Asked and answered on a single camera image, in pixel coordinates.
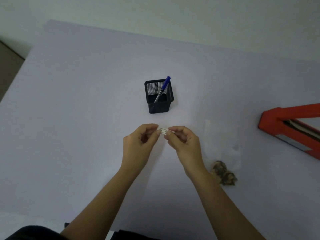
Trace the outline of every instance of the blue marker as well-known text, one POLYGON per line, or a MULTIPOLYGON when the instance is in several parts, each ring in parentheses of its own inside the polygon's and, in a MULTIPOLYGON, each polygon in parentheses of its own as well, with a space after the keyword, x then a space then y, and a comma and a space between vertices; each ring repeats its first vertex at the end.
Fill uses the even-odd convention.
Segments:
POLYGON ((165 91, 165 89, 166 89, 166 87, 167 87, 167 85, 168 85, 168 83, 169 83, 170 79, 171 79, 171 77, 170 77, 170 76, 167 76, 166 80, 164 81, 164 84, 162 85, 162 88, 161 88, 161 90, 160 90, 160 92, 159 92, 158 96, 155 98, 154 103, 158 102, 158 100, 159 100, 160 96, 161 96, 161 95, 163 94, 163 92, 165 91))

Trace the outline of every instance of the table surface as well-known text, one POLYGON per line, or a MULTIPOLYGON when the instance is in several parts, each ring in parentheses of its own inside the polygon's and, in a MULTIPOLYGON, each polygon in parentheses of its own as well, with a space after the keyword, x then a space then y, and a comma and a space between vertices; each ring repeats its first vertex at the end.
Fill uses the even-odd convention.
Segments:
MULTIPOLYGON (((225 190, 254 226, 269 239, 318 239, 320 161, 257 125, 265 110, 318 103, 319 75, 316 63, 50 21, 0 103, 0 209, 69 222, 116 173, 122 138, 140 124, 186 125, 203 140, 207 119, 238 133, 240 180, 225 190), (149 114, 144 82, 166 76, 174 102, 149 114)), ((162 137, 118 229, 214 238, 162 137)))

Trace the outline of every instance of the black mesh pen holder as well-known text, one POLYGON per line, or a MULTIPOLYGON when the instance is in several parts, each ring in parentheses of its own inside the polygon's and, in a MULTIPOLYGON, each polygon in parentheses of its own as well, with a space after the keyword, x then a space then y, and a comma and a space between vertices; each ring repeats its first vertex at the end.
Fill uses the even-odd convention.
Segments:
POLYGON ((146 102, 149 106, 149 113, 163 113, 168 112, 171 102, 174 100, 174 95, 172 93, 171 81, 169 81, 166 89, 159 97, 158 102, 154 103, 156 97, 161 91, 162 85, 165 79, 151 80, 144 83, 144 88, 146 90, 146 102))

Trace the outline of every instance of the hand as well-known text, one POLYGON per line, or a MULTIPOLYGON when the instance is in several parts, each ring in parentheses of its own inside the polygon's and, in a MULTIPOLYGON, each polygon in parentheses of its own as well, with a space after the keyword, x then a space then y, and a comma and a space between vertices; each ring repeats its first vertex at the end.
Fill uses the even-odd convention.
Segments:
POLYGON ((133 173, 134 176, 139 175, 161 133, 157 128, 157 124, 142 124, 123 138, 123 157, 120 169, 133 173))
POLYGON ((173 126, 169 127, 169 130, 164 138, 177 151, 187 176, 190 177, 197 172, 207 172, 202 160, 199 138, 185 126, 173 126))

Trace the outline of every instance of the person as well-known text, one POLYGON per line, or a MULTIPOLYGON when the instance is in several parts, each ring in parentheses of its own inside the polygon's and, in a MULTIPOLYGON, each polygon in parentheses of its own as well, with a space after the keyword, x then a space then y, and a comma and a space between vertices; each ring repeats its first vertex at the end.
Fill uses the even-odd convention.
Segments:
MULTIPOLYGON (((27 226, 7 239, 105 239, 128 189, 158 141, 161 132, 157 128, 157 124, 143 124, 123 138, 120 169, 60 234, 40 226, 27 226)), ((216 237, 219 240, 265 239, 230 200, 218 179, 206 170, 199 138, 185 126, 169 127, 164 138, 176 150, 186 175, 196 188, 216 237)))

